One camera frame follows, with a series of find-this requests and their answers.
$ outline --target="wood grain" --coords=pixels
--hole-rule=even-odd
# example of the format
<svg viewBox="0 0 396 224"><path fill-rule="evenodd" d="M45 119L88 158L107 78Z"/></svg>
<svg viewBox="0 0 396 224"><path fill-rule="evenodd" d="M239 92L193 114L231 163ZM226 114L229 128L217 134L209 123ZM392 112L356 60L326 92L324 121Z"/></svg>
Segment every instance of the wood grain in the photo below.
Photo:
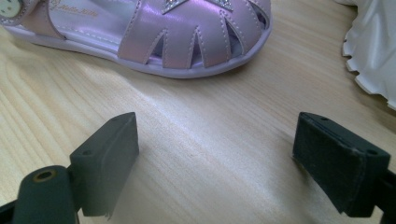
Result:
<svg viewBox="0 0 396 224"><path fill-rule="evenodd" d="M301 111L396 154L396 112L357 86L341 56L356 8L273 0L273 13L274 31L254 60L191 80L35 46L0 29L0 204L16 198L24 176L67 166L108 119L134 111L141 155L114 222L378 223L377 209L371 218L337 214L291 158Z"/></svg>

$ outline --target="clamp jaw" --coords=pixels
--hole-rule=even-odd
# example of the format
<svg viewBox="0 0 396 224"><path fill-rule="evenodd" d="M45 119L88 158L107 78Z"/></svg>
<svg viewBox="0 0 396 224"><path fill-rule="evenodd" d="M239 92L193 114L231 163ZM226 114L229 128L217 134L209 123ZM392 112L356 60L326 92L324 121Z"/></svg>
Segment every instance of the clamp jaw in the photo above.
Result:
<svg viewBox="0 0 396 224"><path fill-rule="evenodd" d="M293 157L339 213L370 217L378 206L381 223L396 223L396 175L388 170L388 152L330 119L301 113Z"/></svg>
<svg viewBox="0 0 396 224"><path fill-rule="evenodd" d="M0 224L76 224L110 217L139 154L136 117L108 121L71 155L71 165L49 166L26 176L18 199L0 207Z"/></svg>

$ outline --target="stitching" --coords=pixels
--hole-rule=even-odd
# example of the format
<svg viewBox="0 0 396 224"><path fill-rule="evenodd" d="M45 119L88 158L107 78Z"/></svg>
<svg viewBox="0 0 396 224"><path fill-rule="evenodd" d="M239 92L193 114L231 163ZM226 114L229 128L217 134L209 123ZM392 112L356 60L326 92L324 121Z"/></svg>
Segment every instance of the stitching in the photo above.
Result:
<svg viewBox="0 0 396 224"><path fill-rule="evenodd" d="M248 10L250 11L250 15L252 16L253 20L256 22L257 30L260 31L259 20L257 19L257 16L253 11L252 6L250 5L249 1L245 0L245 2L246 2L246 6L247 6Z"/></svg>
<svg viewBox="0 0 396 224"><path fill-rule="evenodd" d="M84 34L84 35L87 35L87 36L96 38L96 39L98 39L98 40L104 40L104 41L109 42L109 43L112 43L112 44L119 44L119 42L112 41L112 40L109 40L109 39L106 39L106 38L103 38L103 37L100 37L100 36L97 36L97 35L91 35L91 34L88 34L88 33L84 33L84 32L82 32L82 31L80 31L80 30L75 30L75 29L72 29L72 28L69 28L69 27L58 26L58 25L57 25L56 27L57 27L57 28L60 28L60 29L64 29L64 30L75 31L75 32L78 32L78 33L80 33L80 34Z"/></svg>
<svg viewBox="0 0 396 224"><path fill-rule="evenodd" d="M227 36L228 31L227 32L225 31L226 30L226 26L225 26L224 14L225 14L224 10L221 10L220 11L220 23L221 23L221 29L222 29L222 32L223 32L223 36L224 36L225 48L226 48L226 51L227 51L226 52L227 61L229 61L231 59L231 49L230 49L231 46L230 46L230 43L229 43L229 41L230 41L229 36Z"/></svg>
<svg viewBox="0 0 396 224"><path fill-rule="evenodd" d="M160 33L157 35L157 37L155 37L154 41L152 41L152 43L148 49L148 52L146 53L145 59L144 59L145 63L149 60L150 54L152 53L152 51L154 51L154 48L158 44L158 41L160 41L161 37L163 37L163 35L165 33L167 33L167 30L163 29L162 31L160 31Z"/></svg>
<svg viewBox="0 0 396 224"><path fill-rule="evenodd" d="M42 10L43 15L44 15L44 21L48 25L49 24L49 18L47 17L47 13L46 13L46 2L43 2L43 4L41 5L41 10Z"/></svg>
<svg viewBox="0 0 396 224"><path fill-rule="evenodd" d="M132 16L131 22L128 25L128 29L126 30L125 35L122 37L120 47L119 47L119 57L120 57L120 52L122 51L123 46L124 46L125 42L127 41L126 37L128 37L129 34L131 33L132 26L134 24L134 21L136 20L137 11L140 9L141 5L142 5L142 0L139 0L136 4L136 9L134 10L134 15Z"/></svg>
<svg viewBox="0 0 396 224"><path fill-rule="evenodd" d="M191 60L192 60L192 54L194 52L195 37L197 35L197 29L198 29L198 26L195 27L194 33L192 34L192 39L190 41L189 55L188 55L187 61L186 61L186 68L191 68Z"/></svg>
<svg viewBox="0 0 396 224"><path fill-rule="evenodd" d="M205 49L205 42L202 39L202 34L201 31L199 30L199 27L197 26L197 34L198 34L198 39L200 40L200 47L201 47L201 54L202 58L204 60L204 65L206 65L206 49Z"/></svg>
<svg viewBox="0 0 396 224"><path fill-rule="evenodd" d="M247 41L245 39L244 33L239 29L239 26L236 24L236 22L231 18L228 14L224 14L224 17L233 25L233 29L236 31L235 33L238 35L239 39L242 39L242 51L245 53L245 49L247 48Z"/></svg>
<svg viewBox="0 0 396 224"><path fill-rule="evenodd" d="M163 37L163 67L166 67L168 58L168 30L165 30L165 34Z"/></svg>

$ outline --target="screw hole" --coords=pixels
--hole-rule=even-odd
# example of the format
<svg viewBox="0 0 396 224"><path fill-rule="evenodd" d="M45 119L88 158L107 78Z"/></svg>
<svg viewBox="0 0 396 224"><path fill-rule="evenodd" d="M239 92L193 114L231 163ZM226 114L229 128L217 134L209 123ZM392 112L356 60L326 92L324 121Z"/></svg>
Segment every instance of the screw hole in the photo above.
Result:
<svg viewBox="0 0 396 224"><path fill-rule="evenodd" d="M376 151L374 151L374 150L371 150L371 149L368 149L367 150L367 153L369 153L369 154L371 154L371 155L378 155L378 153L376 152Z"/></svg>
<svg viewBox="0 0 396 224"><path fill-rule="evenodd" d="M37 175L35 175L35 177L33 177L33 180L36 183L41 183L41 182L51 180L53 177L55 177L55 175L56 175L55 170L45 170L45 171L40 172Z"/></svg>
<svg viewBox="0 0 396 224"><path fill-rule="evenodd" d="M90 150L85 150L82 152L82 155L84 155L84 156L89 156L91 154L92 154L92 151L90 151Z"/></svg>

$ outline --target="pink sandal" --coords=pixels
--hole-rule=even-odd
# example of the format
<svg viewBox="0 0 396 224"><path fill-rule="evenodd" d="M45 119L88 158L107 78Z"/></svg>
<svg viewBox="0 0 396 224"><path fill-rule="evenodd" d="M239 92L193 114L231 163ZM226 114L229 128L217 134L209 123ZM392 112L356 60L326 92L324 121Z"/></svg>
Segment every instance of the pink sandal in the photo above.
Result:
<svg viewBox="0 0 396 224"><path fill-rule="evenodd" d="M18 38L178 78L249 61L271 33L270 11L270 0L0 0Z"/></svg>

